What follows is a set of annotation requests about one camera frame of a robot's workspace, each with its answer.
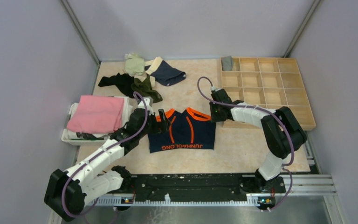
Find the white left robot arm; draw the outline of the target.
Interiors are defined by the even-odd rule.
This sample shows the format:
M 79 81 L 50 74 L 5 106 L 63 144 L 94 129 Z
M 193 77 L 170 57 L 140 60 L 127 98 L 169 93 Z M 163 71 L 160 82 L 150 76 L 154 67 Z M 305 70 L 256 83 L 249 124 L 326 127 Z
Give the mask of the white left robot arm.
M 169 131 L 171 122 L 166 112 L 160 109 L 158 113 L 156 116 L 150 110 L 135 109 L 129 121 L 90 156 L 64 171 L 55 170 L 49 178 L 44 203 L 69 222 L 84 215 L 84 207 L 98 197 L 114 190 L 127 192 L 131 175 L 124 167 L 101 172 L 137 147 L 144 136 Z

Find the grey underwear white waistband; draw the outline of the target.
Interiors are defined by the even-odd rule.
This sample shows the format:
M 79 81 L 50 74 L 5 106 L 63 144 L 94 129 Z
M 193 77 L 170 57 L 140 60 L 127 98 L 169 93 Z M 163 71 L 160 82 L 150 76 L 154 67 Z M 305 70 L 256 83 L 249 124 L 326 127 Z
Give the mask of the grey underwear white waistband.
M 223 71 L 231 71 L 233 69 L 233 58 L 231 56 L 222 57 L 221 65 Z

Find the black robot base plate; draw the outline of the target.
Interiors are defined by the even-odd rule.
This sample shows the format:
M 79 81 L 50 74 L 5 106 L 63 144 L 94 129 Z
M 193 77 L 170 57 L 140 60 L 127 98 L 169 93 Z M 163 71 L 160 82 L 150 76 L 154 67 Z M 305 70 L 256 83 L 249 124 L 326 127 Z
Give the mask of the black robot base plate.
M 246 201 L 251 193 L 286 193 L 281 177 L 261 184 L 248 173 L 133 175 L 111 194 L 129 194 L 136 202 L 159 202 L 166 195 L 172 202 L 236 202 Z

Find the navy orange underwear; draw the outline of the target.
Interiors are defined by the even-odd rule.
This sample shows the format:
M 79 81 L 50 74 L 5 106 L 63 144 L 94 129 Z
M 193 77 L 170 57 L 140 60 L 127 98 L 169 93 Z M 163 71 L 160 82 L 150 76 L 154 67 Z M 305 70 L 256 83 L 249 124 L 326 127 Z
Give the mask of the navy orange underwear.
M 148 135 L 150 153 L 173 149 L 214 149 L 216 124 L 211 116 L 190 107 L 183 112 L 170 109 L 165 116 L 171 125 L 167 132 Z

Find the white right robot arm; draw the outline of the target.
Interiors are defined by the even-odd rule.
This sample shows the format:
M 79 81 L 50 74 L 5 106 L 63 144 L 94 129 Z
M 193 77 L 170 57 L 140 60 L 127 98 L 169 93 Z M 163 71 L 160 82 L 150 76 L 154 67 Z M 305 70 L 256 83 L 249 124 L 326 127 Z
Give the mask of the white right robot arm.
M 268 192 L 284 166 L 294 161 L 294 152 L 307 140 L 290 108 L 266 109 L 241 100 L 232 101 L 224 89 L 211 88 L 209 102 L 213 122 L 231 120 L 263 130 L 269 153 L 255 172 L 255 187 Z

